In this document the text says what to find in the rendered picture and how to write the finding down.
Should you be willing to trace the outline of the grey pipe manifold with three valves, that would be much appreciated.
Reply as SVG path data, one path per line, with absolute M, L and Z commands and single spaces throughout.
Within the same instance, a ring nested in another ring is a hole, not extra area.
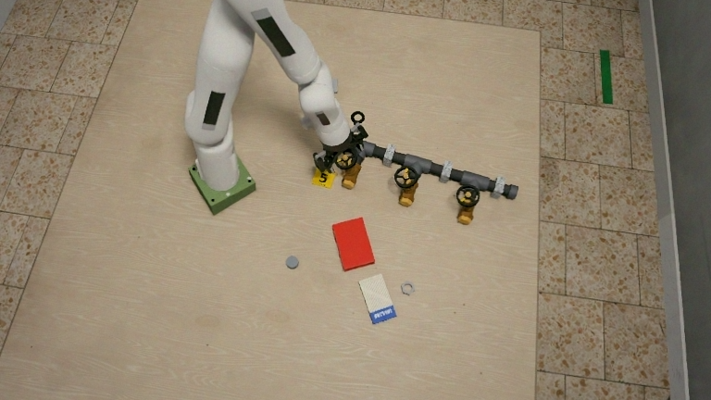
M 469 224 L 473 220 L 474 207 L 480 201 L 480 189 L 483 191 L 492 191 L 491 197 L 495 199 L 498 199 L 501 194 L 506 195 L 508 198 L 515 199 L 518 194 L 518 186 L 505 184 L 505 178 L 503 177 L 498 176 L 496 180 L 493 181 L 490 180 L 489 177 L 480 174 L 466 170 L 452 169 L 453 162 L 450 161 L 445 160 L 444 165 L 439 165 L 423 157 L 398 153 L 395 152 L 396 145 L 393 144 L 388 144 L 387 149 L 367 141 L 363 141 L 363 144 L 364 148 L 362 152 L 356 146 L 350 146 L 343 151 L 343 158 L 335 162 L 335 165 L 339 169 L 345 169 L 345 176 L 342 180 L 342 185 L 345 188 L 352 189 L 356 184 L 358 172 L 362 168 L 360 165 L 365 157 L 377 156 L 383 158 L 384 166 L 390 167 L 392 162 L 403 164 L 394 174 L 396 184 L 403 188 L 403 192 L 399 197 L 399 203 L 403 206 L 411 206 L 414 202 L 414 194 L 418 188 L 418 178 L 421 177 L 422 172 L 440 175 L 439 182 L 447 183 L 448 179 L 452 179 L 465 184 L 456 191 L 456 200 L 462 206 L 461 211 L 458 213 L 458 221 L 463 224 Z M 352 155 L 346 156 L 345 152 L 351 152 Z M 351 163 L 350 158 L 352 158 Z M 342 161 L 346 166 L 343 167 L 338 164 L 338 162 Z M 350 165 L 348 165 L 349 163 Z M 403 176 L 398 175 L 398 173 L 404 169 L 405 174 Z M 397 178 L 403 178 L 404 184 L 398 182 Z M 463 189 L 465 188 L 466 190 L 464 191 Z M 465 194 L 465 197 L 461 200 L 458 197 L 460 191 Z M 477 195 L 478 198 L 476 200 Z

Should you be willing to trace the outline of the small grey hex nut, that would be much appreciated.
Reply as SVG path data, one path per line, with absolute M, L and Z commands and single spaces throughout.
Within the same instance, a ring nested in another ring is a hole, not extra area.
M 410 285 L 411 288 L 412 288 L 412 290 L 411 290 L 410 292 L 407 292 L 407 291 L 405 290 L 405 288 L 404 288 L 405 285 Z M 414 283 L 413 283 L 413 282 L 410 282 L 410 281 L 406 281 L 405 283 L 403 283 L 403 284 L 401 285 L 401 288 L 402 288 L 402 293 L 403 293 L 403 294 L 407 294 L 407 295 L 410 295 L 410 294 L 412 294 L 412 293 L 415 291 Z

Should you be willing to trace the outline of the red flat rectangular block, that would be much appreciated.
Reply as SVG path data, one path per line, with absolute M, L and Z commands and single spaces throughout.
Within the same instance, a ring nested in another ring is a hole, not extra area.
M 332 228 L 344 271 L 375 264 L 363 218 L 336 223 Z

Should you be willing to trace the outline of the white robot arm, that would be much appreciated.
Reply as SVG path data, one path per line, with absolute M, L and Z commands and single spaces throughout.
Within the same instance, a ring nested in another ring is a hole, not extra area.
M 320 141 L 330 146 L 343 143 L 350 133 L 327 64 L 304 30 L 292 22 L 284 1 L 226 1 L 213 0 L 210 7 L 196 59 L 195 96 L 194 90 L 188 95 L 184 118 L 200 178 L 216 191 L 229 190 L 239 180 L 230 115 L 256 34 L 298 85 L 305 114 L 302 127 L 315 128 Z

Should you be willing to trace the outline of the black rubber ring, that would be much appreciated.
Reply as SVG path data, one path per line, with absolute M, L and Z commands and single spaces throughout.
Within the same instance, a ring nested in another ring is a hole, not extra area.
M 354 113 L 351 115 L 351 120 L 352 120 L 353 122 L 355 122 L 356 120 L 354 119 L 354 116 L 357 115 L 357 114 L 362 117 L 362 119 L 361 119 L 361 120 L 358 120 L 358 122 L 359 122 L 359 123 L 362 123 L 362 122 L 365 120 L 365 115 L 364 115 L 362 112 L 360 112 L 360 111 L 354 112 Z

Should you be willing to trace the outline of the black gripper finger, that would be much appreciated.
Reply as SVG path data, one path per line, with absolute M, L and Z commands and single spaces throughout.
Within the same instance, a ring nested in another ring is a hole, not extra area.
M 351 131 L 358 132 L 358 134 L 354 134 L 353 140 L 347 147 L 356 146 L 362 152 L 364 148 L 363 140 L 364 138 L 368 138 L 368 134 L 357 120 L 354 122 L 354 125 L 355 126 L 351 129 Z
M 331 173 L 334 174 L 335 171 L 332 167 L 332 164 L 334 162 L 336 162 L 336 160 L 341 152 L 342 151 L 335 152 L 333 157 L 326 156 L 326 150 L 323 150 L 319 154 L 317 152 L 314 153 L 313 158 L 314 158 L 316 167 L 319 169 L 319 171 L 321 173 L 323 173 L 325 170 L 327 170 L 329 172 L 329 174 L 331 174 Z M 329 160 L 329 162 L 328 162 L 328 160 Z

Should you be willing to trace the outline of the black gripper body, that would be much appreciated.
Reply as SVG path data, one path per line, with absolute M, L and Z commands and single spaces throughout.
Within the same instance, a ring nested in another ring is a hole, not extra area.
M 346 139 L 343 143 L 341 143 L 341 144 L 334 145 L 334 146 L 330 146 L 330 145 L 326 145 L 326 144 L 324 144 L 323 142 L 321 142 L 322 145 L 323 145 L 323 150 L 326 150 L 326 156 L 333 156 L 335 152 L 338 152 L 338 151 L 342 151 L 342 152 L 343 152 L 343 151 L 345 151 L 346 149 L 349 148 L 349 147 L 347 147 L 347 146 L 351 143 L 351 141 L 353 140 L 353 138 L 354 138 L 354 133 L 353 133 L 353 132 L 351 131 L 351 129 L 350 129 L 349 136 L 348 136 L 347 139 Z M 342 152 L 341 152 L 341 153 L 342 153 Z

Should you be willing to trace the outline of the grey round disc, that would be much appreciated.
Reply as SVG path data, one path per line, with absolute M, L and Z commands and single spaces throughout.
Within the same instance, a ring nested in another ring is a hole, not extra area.
M 296 269 L 299 265 L 299 261 L 296 256 L 289 256 L 286 259 L 286 264 L 290 269 Z

